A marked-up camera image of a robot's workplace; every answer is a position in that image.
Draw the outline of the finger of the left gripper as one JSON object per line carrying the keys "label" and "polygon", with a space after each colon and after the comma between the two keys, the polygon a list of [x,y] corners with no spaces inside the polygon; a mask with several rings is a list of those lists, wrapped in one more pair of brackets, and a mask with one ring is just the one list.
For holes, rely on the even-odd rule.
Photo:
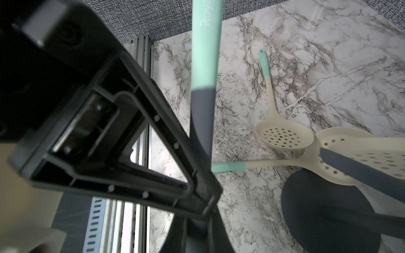
{"label": "finger of the left gripper", "polygon": [[[185,181],[131,162],[146,126]],[[107,58],[7,160],[34,187],[136,202],[192,219],[207,219],[223,191],[160,89],[126,51]]]}

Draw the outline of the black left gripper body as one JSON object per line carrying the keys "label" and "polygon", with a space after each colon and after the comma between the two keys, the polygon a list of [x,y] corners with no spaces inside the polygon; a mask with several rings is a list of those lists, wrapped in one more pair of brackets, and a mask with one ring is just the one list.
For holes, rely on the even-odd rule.
{"label": "black left gripper body", "polygon": [[113,51],[113,34],[80,1],[2,1],[1,141],[38,129]]}

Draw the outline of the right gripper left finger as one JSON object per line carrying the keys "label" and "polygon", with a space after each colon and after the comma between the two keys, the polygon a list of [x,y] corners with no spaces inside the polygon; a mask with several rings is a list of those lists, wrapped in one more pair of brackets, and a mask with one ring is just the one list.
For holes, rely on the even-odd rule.
{"label": "right gripper left finger", "polygon": [[187,230],[188,218],[174,215],[160,253],[185,253],[188,235]]}

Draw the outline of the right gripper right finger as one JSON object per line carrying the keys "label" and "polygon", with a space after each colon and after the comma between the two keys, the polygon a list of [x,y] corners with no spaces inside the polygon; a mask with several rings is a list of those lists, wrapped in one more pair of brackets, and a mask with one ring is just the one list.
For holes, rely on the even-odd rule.
{"label": "right gripper right finger", "polygon": [[218,209],[209,217],[207,238],[209,253],[235,253]]}

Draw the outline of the dark grey utensil rack stand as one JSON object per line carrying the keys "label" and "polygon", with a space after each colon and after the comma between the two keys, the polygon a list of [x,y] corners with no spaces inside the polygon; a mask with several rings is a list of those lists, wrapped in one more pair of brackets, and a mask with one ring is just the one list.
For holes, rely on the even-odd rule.
{"label": "dark grey utensil rack stand", "polygon": [[376,253],[382,235],[405,238],[403,217],[378,214],[357,187],[305,169],[285,182],[281,208],[289,231],[309,253]]}

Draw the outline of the cream skimmer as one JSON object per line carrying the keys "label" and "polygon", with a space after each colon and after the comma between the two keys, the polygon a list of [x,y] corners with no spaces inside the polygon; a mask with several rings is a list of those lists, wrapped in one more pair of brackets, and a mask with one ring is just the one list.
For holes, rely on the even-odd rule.
{"label": "cream skimmer", "polygon": [[[356,141],[360,138],[374,138],[369,132],[364,130],[347,128],[347,127],[332,127],[322,130],[315,134],[314,142],[305,149],[304,153],[295,159],[291,160],[262,160],[262,161],[237,161],[237,162],[222,162],[213,163],[212,172],[221,173],[229,171],[237,171],[243,169],[254,169],[262,167],[288,167],[296,166],[308,169],[317,174],[321,178],[340,184],[343,186],[357,186],[361,182],[339,172],[334,167],[326,164],[320,155],[320,149],[330,149],[332,146],[340,142]],[[396,179],[404,181],[405,179],[405,140],[404,138],[382,138],[379,142],[387,148],[379,149],[379,152],[372,151],[363,152],[354,155],[348,155],[349,158],[367,164],[377,170],[393,176]]]}

